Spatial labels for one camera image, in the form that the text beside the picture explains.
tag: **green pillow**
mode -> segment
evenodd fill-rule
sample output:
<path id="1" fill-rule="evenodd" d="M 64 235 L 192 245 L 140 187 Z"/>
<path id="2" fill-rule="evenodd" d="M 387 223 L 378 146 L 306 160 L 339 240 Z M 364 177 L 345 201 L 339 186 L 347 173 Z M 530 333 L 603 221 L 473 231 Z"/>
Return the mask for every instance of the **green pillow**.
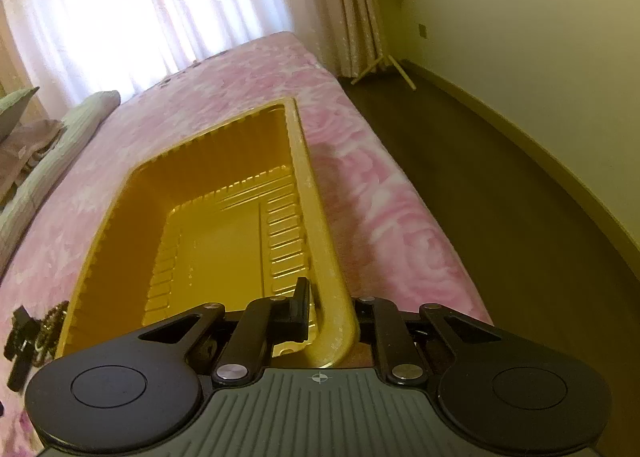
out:
<path id="1" fill-rule="evenodd" d="M 39 88 L 18 89 L 0 98 L 0 142 L 14 130 L 27 108 L 27 103 Z"/>

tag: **rose pattern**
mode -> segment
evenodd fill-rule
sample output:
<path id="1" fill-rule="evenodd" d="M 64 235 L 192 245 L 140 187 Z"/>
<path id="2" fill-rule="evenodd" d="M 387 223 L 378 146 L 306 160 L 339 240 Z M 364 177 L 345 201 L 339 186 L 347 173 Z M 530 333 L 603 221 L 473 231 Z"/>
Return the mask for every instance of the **rose pattern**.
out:
<path id="1" fill-rule="evenodd" d="M 312 166 L 351 294 L 400 309 L 437 301 L 490 321 L 453 247 L 337 80 L 290 33 L 277 33 L 168 76 L 117 108 L 52 190 L 0 284 L 0 339 L 12 311 L 42 317 L 68 299 L 128 170 L 200 130 L 284 96 L 298 102 Z M 0 359 L 2 457 L 38 448 Z"/>

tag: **yellow plastic tray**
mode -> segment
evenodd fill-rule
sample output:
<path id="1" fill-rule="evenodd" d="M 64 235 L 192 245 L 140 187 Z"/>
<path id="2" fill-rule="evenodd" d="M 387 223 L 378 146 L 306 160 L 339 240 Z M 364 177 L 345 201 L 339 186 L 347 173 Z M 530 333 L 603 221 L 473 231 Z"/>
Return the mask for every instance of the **yellow plastic tray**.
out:
<path id="1" fill-rule="evenodd" d="M 310 339 L 279 366 L 326 367 L 357 341 L 295 100 L 201 132 L 132 170 L 96 233 L 56 356 L 205 302 L 242 310 L 312 287 Z"/>

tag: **pink bedsheet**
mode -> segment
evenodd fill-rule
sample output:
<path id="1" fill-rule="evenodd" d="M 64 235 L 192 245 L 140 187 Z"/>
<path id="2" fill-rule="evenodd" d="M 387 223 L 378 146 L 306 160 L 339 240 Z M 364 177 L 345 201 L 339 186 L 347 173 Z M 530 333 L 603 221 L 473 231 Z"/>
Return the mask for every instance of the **pink bedsheet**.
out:
<path id="1" fill-rule="evenodd" d="M 293 96 L 351 294 L 401 310 L 439 302 L 489 321 L 460 259 L 414 187 L 335 78 L 290 33 L 191 66 L 117 108 L 34 219 L 0 285 L 0 340 L 11 313 L 36 317 L 71 295 L 104 212 L 128 170 L 241 111 Z M 0 359 L 3 457 L 28 456 L 30 423 Z"/>

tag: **silver screw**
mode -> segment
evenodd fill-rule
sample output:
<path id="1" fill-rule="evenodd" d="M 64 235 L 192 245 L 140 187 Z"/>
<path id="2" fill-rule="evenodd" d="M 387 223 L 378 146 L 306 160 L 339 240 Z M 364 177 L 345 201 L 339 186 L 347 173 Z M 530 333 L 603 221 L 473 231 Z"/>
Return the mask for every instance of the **silver screw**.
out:
<path id="1" fill-rule="evenodd" d="M 218 377 L 222 379 L 228 379 L 229 381 L 233 379 L 242 379 L 245 377 L 249 371 L 244 365 L 239 365 L 238 363 L 227 363 L 226 365 L 221 365 L 216 370 L 216 374 Z"/>
<path id="2" fill-rule="evenodd" d="M 391 370 L 391 373 L 398 379 L 418 379 L 418 377 L 424 374 L 418 365 L 412 363 L 396 365 L 393 370 Z"/>

